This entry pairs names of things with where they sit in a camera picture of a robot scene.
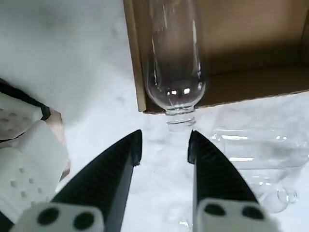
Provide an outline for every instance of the bolt hole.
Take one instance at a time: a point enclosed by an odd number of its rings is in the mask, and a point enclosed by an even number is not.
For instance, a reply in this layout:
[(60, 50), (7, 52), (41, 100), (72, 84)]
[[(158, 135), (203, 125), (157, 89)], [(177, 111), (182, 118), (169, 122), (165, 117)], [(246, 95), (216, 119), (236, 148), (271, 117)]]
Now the bolt hole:
[(26, 197), (27, 197), (27, 194), (26, 194), (25, 191), (21, 191), (21, 192), (20, 192), (20, 195), (21, 195), (22, 198), (26, 198)]
[(208, 204), (204, 211), (208, 214), (215, 215), (215, 216), (225, 216), (226, 211), (218, 204), (210, 203)]
[(263, 220), (264, 214), (258, 209), (253, 206), (246, 206), (242, 210), (242, 215), (247, 218)]
[(58, 219), (59, 213), (57, 208), (45, 209), (39, 214), (37, 222), (41, 226), (48, 226)]
[(84, 212), (79, 214), (73, 222), (74, 228), (78, 231), (84, 231), (89, 229), (95, 221), (95, 217), (90, 212)]
[(16, 181), (14, 181), (14, 180), (10, 181), (10, 184), (13, 188), (15, 188), (17, 186)]

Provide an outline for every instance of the bottle body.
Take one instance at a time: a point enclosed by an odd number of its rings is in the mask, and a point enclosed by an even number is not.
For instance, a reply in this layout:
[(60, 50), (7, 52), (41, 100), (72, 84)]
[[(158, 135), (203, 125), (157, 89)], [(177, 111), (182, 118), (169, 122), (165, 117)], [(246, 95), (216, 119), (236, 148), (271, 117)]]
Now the bottle body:
[(194, 106), (205, 92), (192, 0), (151, 0), (152, 55), (145, 87), (166, 110), (168, 124), (194, 124)]

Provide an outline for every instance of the cardboard box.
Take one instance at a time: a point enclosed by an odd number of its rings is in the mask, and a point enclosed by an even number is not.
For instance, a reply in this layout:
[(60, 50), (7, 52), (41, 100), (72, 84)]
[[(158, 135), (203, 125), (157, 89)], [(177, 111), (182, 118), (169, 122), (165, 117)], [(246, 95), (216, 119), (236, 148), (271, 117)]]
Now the cardboard box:
[[(139, 111), (157, 113), (143, 84), (151, 0), (124, 0)], [(309, 90), (309, 0), (195, 0), (210, 85), (197, 106)]]

